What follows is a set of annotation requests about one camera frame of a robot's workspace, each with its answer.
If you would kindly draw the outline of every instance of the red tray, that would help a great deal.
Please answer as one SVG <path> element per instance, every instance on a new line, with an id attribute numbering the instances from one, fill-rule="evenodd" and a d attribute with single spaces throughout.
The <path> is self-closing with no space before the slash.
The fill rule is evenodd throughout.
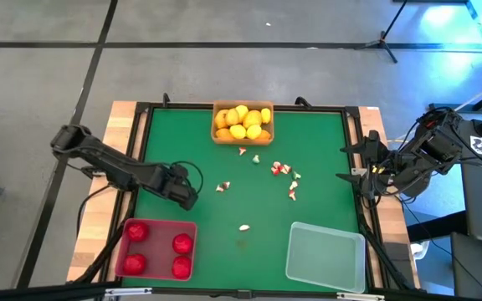
<path id="1" fill-rule="evenodd" d="M 144 222 L 148 226 L 148 238 L 144 242 L 132 242 L 128 238 L 127 228 L 133 222 Z M 191 274 L 187 279 L 174 278 L 172 262 L 180 254 L 172 249 L 172 240 L 178 234 L 186 233 L 192 238 L 193 248 L 188 255 L 191 259 Z M 116 259 L 115 274 L 122 277 L 150 278 L 162 280 L 187 281 L 192 276 L 194 266 L 194 251 L 197 246 L 197 225 L 194 222 L 159 221 L 150 219 L 130 218 L 124 225 L 124 233 L 120 242 L 120 251 Z M 124 259 L 127 255 L 140 253 L 146 258 L 146 269 L 141 275 L 125 274 Z"/>

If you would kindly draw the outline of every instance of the green table surface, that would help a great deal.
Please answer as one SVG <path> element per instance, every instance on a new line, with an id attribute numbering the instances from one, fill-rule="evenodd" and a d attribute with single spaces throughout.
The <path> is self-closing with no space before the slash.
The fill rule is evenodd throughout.
<path id="1" fill-rule="evenodd" d="M 155 109 L 145 161 L 191 161 L 204 174 L 194 208 L 141 190 L 135 217 L 197 224 L 192 278 L 186 282 L 124 278 L 125 287 L 252 289 L 332 292 L 331 288 L 290 280 L 285 263 L 293 222 L 358 232 L 351 184 L 336 173 L 348 173 L 346 145 L 339 114 L 274 112 L 274 141 L 249 146 L 217 145 L 210 136 L 211 110 Z M 252 162 L 259 155 L 260 163 Z M 293 167 L 302 178 L 288 198 L 291 175 L 274 176 L 274 161 Z M 197 171 L 187 167 L 198 187 Z M 223 193 L 217 184 L 231 181 Z M 240 232 L 239 226 L 250 225 Z"/>

